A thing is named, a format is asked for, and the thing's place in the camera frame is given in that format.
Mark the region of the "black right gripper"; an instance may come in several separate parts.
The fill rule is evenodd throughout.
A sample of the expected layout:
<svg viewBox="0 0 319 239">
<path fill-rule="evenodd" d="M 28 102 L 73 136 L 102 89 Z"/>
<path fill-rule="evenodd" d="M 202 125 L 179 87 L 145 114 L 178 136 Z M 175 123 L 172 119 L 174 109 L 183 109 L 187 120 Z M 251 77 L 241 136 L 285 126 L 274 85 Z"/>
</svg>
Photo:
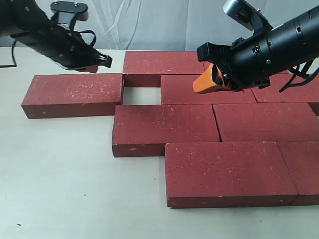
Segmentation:
<svg viewBox="0 0 319 239">
<path fill-rule="evenodd" d="M 319 19 L 296 17 L 235 46 L 207 42 L 198 47 L 197 56 L 200 62 L 211 63 L 193 82 L 193 91 L 197 94 L 262 89 L 270 85 L 270 76 L 285 70 L 293 73 L 293 79 L 300 76 L 304 81 L 293 83 L 289 80 L 282 90 L 303 86 L 319 73 L 315 70 L 307 74 L 319 56 Z"/>
</svg>

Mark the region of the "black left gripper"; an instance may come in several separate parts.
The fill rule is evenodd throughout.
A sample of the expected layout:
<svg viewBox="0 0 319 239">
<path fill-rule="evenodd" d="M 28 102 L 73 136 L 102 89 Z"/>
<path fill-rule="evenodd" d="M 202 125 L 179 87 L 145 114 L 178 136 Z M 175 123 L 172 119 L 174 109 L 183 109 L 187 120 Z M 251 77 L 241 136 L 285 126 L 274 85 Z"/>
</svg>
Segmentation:
<svg viewBox="0 0 319 239">
<path fill-rule="evenodd" d="M 20 28 L 11 38 L 49 58 L 65 70 L 97 73 L 110 68 L 113 58 L 87 44 L 80 32 L 68 30 L 51 20 Z"/>
</svg>

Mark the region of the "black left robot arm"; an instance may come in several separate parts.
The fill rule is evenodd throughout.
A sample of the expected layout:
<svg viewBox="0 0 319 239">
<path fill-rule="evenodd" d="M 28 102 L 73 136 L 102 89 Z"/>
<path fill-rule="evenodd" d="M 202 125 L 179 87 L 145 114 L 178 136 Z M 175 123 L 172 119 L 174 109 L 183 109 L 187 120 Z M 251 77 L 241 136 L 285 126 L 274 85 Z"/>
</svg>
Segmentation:
<svg viewBox="0 0 319 239">
<path fill-rule="evenodd" d="M 96 73 L 100 66 L 110 68 L 112 57 L 97 51 L 96 39 L 86 43 L 77 21 L 87 21 L 85 3 L 55 0 L 50 4 L 53 16 L 34 0 L 0 2 L 0 35 L 33 49 L 65 70 Z"/>
</svg>

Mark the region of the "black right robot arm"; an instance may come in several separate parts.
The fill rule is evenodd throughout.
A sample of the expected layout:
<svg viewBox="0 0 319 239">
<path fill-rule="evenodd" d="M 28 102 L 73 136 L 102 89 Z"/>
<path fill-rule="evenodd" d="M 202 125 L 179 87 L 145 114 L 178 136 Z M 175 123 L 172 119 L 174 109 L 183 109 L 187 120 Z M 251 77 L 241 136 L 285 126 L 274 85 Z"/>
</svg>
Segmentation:
<svg viewBox="0 0 319 239">
<path fill-rule="evenodd" d="M 206 42 L 198 47 L 198 60 L 210 65 L 193 82 L 195 93 L 263 89 L 270 86 L 270 76 L 288 70 L 292 77 L 279 90 L 283 92 L 306 85 L 318 75 L 318 70 L 307 73 L 319 56 L 318 7 L 276 28 L 244 0 L 229 0 L 223 10 L 253 35 L 238 38 L 231 45 Z"/>
</svg>

